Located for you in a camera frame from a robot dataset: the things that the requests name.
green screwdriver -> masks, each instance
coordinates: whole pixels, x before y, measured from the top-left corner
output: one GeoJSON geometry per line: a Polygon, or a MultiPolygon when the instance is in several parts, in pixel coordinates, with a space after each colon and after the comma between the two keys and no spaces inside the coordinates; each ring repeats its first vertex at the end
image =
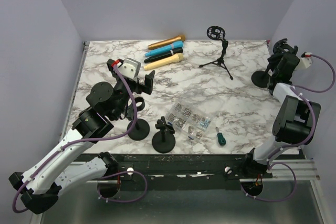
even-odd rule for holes
{"type": "Polygon", "coordinates": [[[221,132],[219,132],[219,128],[218,127],[216,127],[216,131],[217,131],[217,139],[218,139],[219,144],[221,146],[224,146],[226,144],[226,140],[223,137],[223,134],[221,132]]]}

yellow microphone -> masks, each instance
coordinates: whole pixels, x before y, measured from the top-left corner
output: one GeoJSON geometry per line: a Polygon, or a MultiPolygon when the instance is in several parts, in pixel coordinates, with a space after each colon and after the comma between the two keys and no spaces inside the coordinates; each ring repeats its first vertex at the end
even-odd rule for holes
{"type": "Polygon", "coordinates": [[[147,64],[147,65],[143,66],[143,68],[144,68],[145,71],[147,71],[147,70],[151,70],[151,69],[154,69],[154,68],[158,68],[160,66],[167,65],[169,63],[179,62],[181,60],[183,60],[183,54],[178,53],[178,54],[174,54],[174,55],[172,55],[168,58],[165,58],[165,59],[158,60],[156,62],[147,64]]]}
{"type": "Polygon", "coordinates": [[[156,48],[159,48],[159,47],[170,45],[170,44],[172,44],[176,41],[185,41],[185,36],[183,34],[180,34],[180,35],[178,35],[174,38],[166,39],[164,41],[160,41],[160,42],[157,42],[157,43],[150,44],[150,45],[148,45],[148,49],[153,50],[153,49],[156,49],[156,48]]]}

marble tabletop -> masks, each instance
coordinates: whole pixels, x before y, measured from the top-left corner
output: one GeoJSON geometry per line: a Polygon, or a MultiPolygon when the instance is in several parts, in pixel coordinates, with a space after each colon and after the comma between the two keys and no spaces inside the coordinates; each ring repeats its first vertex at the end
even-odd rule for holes
{"type": "MultiPolygon", "coordinates": [[[[94,84],[112,78],[106,62],[108,59],[132,58],[141,63],[145,59],[147,45],[155,41],[92,41],[84,62],[68,129],[78,113],[89,105],[85,98],[94,84]]],[[[234,77],[231,80],[226,71],[215,65],[199,68],[198,65],[216,60],[221,55],[219,41],[186,41],[183,47],[183,61],[155,69],[154,87],[151,95],[141,94],[146,106],[138,117],[148,121],[149,136],[141,141],[133,141],[128,136],[118,140],[100,141],[86,153],[157,154],[152,147],[152,137],[157,132],[155,123],[166,116],[172,105],[187,87],[196,84],[213,95],[219,110],[209,126],[207,134],[200,140],[190,140],[176,131],[176,146],[172,154],[245,154],[271,137],[271,129],[280,103],[267,89],[260,89],[251,82],[251,75],[265,69],[269,52],[265,41],[230,41],[225,63],[234,77]],[[220,146],[216,139],[215,126],[219,127],[226,139],[220,146]]],[[[142,68],[140,80],[145,74],[142,68]]],[[[118,135],[126,131],[128,120],[112,122],[114,128],[106,135],[118,135]]],[[[298,150],[288,150],[287,154],[297,154],[298,150]]]]}

black tripod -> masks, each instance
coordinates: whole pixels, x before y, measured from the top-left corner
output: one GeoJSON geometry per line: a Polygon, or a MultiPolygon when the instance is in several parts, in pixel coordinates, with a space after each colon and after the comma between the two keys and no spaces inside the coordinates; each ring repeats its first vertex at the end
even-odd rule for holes
{"type": "Polygon", "coordinates": [[[219,26],[211,26],[211,27],[208,28],[206,34],[207,34],[207,36],[208,36],[209,39],[212,39],[212,40],[221,40],[222,41],[222,47],[223,47],[222,55],[217,60],[211,61],[211,62],[209,62],[207,64],[200,65],[199,67],[202,68],[202,67],[204,67],[206,65],[214,64],[216,66],[224,68],[227,71],[227,73],[229,74],[230,79],[233,80],[232,75],[230,74],[229,70],[227,69],[227,67],[226,67],[226,65],[224,63],[224,56],[226,54],[227,46],[229,45],[229,42],[224,38],[225,37],[225,31],[224,31],[224,29],[222,29],[219,26]]]}

wall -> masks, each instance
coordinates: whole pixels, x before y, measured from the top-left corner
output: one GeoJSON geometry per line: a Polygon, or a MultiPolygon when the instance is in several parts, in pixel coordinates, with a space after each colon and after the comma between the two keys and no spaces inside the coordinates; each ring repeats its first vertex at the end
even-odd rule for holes
{"type": "Polygon", "coordinates": [[[29,223],[30,212],[12,212],[8,177],[57,143],[83,45],[61,0],[0,0],[0,6],[0,219],[29,223]]]}
{"type": "MultiPolygon", "coordinates": [[[[288,43],[304,51],[328,59],[336,68],[336,0],[294,0],[287,14],[276,30],[272,42],[288,38],[288,43]]],[[[314,60],[312,67],[297,72],[293,83],[322,90],[331,83],[332,73],[324,62],[314,60]]],[[[313,157],[322,178],[322,186],[329,201],[329,207],[336,209],[336,173],[334,169],[336,153],[336,87],[327,93],[304,92],[311,101],[322,106],[318,127],[313,142],[305,149],[308,157],[313,157]]]]}
{"type": "Polygon", "coordinates": [[[184,32],[207,39],[223,26],[228,39],[271,39],[293,0],[62,0],[85,40],[165,39],[184,32]]]}

